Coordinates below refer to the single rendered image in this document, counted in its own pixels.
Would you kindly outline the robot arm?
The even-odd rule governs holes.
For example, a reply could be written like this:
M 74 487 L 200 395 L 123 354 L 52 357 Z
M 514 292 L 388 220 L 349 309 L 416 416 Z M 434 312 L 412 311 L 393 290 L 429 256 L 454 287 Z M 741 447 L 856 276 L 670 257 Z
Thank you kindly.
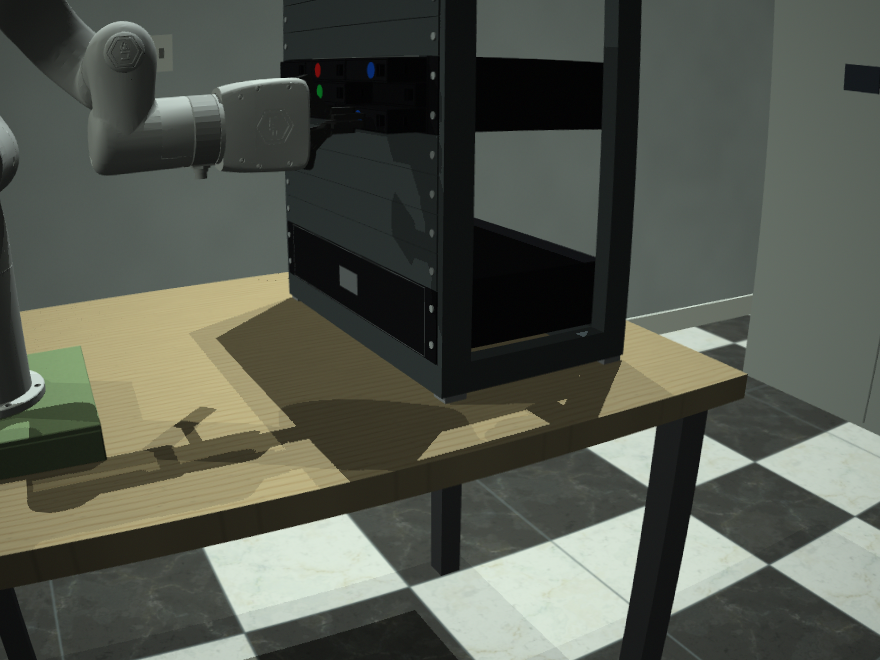
M 157 53 L 141 26 L 119 21 L 95 33 L 66 0 L 0 0 L 0 30 L 91 109 L 88 147 L 98 174 L 190 166 L 195 179 L 207 178 L 221 147 L 217 102 L 212 95 L 155 99 Z M 45 391 L 44 378 L 29 369 L 0 202 L 0 419 L 30 408 Z

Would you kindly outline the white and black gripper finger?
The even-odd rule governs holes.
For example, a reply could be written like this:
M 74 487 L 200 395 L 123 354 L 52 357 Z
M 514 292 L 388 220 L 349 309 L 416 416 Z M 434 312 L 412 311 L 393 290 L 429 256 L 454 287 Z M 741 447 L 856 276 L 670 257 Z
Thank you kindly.
M 310 115 L 319 116 L 321 119 L 331 121 L 362 120 L 365 113 L 355 112 L 355 107 L 330 107 L 317 94 L 311 75 L 302 75 L 295 78 L 304 80 L 309 87 Z M 322 117 L 323 116 L 323 117 Z
M 310 127 L 310 158 L 305 170 L 311 170 L 314 167 L 316 151 L 331 137 L 332 134 L 355 133 L 355 127 L 365 127 L 363 120 L 345 120 L 345 121 L 325 121 L 319 126 Z

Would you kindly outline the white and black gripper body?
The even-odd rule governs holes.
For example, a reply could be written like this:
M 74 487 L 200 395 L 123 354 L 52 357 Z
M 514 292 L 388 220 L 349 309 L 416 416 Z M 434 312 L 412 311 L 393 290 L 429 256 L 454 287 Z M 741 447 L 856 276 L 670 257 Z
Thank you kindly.
M 217 102 L 221 121 L 221 147 L 215 163 L 219 171 L 281 172 L 307 166 L 310 94 L 304 80 L 238 82 L 215 88 L 210 95 Z

